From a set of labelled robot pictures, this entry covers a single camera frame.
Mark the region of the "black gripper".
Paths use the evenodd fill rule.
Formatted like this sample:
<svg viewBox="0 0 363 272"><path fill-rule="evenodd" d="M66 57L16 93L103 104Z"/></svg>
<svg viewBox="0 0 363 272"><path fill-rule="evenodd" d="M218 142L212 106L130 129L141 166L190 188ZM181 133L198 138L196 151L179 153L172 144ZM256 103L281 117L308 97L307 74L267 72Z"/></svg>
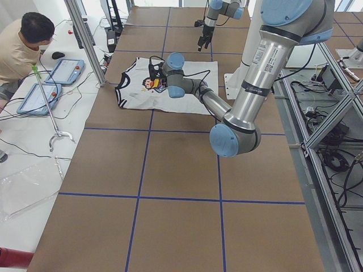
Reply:
<svg viewBox="0 0 363 272"><path fill-rule="evenodd" d="M167 87L167 79L166 76L163 74L162 66L163 62L160 62L158 64L152 64L151 62L148 65L149 69L149 78L150 88L166 88Z"/></svg>
<svg viewBox="0 0 363 272"><path fill-rule="evenodd" d="M201 51L202 48L207 49L212 41L213 32L216 26L216 21L210 19L197 20L195 21L194 26L195 27L203 26L202 35L199 37L199 40L197 42L198 51Z"/></svg>

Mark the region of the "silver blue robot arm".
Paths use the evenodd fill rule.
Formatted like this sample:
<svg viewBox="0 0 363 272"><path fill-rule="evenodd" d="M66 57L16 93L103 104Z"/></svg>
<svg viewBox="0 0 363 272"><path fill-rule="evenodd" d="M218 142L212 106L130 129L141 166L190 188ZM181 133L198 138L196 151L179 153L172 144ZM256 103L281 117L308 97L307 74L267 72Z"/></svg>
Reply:
<svg viewBox="0 0 363 272"><path fill-rule="evenodd" d="M222 24L217 24L217 20L220 15L224 15L228 19L240 19L248 5L249 1L207 1L203 19L196 20L194 23L194 27L202 27L202 35L199 37L197 42L197 50L200 52L202 48L207 49L208 45L212 42L215 27L222 26Z"/></svg>
<svg viewBox="0 0 363 272"><path fill-rule="evenodd" d="M195 95L219 120L209 141L219 156L230 158L253 151L261 135L255 125L265 98L286 65L294 47L327 41L333 32L334 1L262 1L257 3L249 29L257 35L239 93L228 105L203 80L189 79L183 71L184 57L172 53L158 64L149 65L150 78L163 79L168 95Z"/></svg>

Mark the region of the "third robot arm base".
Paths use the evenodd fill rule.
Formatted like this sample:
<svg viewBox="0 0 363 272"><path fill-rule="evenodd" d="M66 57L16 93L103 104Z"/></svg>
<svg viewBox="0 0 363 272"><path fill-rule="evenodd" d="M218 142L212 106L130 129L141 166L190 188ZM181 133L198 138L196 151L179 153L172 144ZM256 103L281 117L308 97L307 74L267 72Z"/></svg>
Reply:
<svg viewBox="0 0 363 272"><path fill-rule="evenodd" d="M353 49L336 49L344 69L362 69L362 40Z"/></svg>

